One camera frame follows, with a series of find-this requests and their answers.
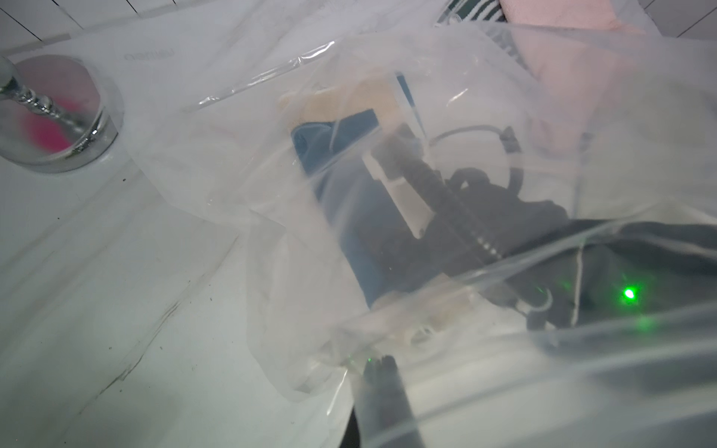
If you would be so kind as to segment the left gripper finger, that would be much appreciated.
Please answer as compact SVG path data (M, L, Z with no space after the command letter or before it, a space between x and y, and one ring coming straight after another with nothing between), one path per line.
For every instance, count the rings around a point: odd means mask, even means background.
M395 358L369 358L362 375L352 380L352 395L341 448L425 445Z

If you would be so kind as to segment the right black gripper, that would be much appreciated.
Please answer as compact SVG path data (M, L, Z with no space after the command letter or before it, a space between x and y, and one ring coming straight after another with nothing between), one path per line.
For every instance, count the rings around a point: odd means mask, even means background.
M523 171L500 187L476 168L443 177L387 134L380 166L401 175L433 217L424 238L438 276L458 278L599 226L550 201L525 202ZM716 296L713 225L635 222L515 274L485 297L530 330L566 329L703 304Z

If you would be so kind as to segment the clear plastic vacuum bag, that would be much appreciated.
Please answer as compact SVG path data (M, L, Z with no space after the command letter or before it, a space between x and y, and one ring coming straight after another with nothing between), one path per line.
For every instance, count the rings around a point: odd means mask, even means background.
M203 2L1 57L5 447L713 447L716 45Z

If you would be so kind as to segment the pink towel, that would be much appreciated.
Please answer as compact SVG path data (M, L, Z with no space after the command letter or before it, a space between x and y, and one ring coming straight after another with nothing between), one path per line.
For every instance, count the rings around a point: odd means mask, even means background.
M618 19L610 1L502 1L510 24L567 30L640 35L642 30ZM583 43L552 43L545 35L521 31L515 44L534 76L569 116L566 124L540 119L533 123L536 140L548 150L573 152L584 129L608 93L619 63Z

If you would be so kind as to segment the blue and cream towel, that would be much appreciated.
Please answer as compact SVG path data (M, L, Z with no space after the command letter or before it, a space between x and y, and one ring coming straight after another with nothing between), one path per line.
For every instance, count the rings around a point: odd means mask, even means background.
M414 155L433 163L405 76L282 95L280 111L292 106L292 145L366 304L424 287L438 274L424 238L433 214L401 175L378 162L388 153L387 134L397 132Z

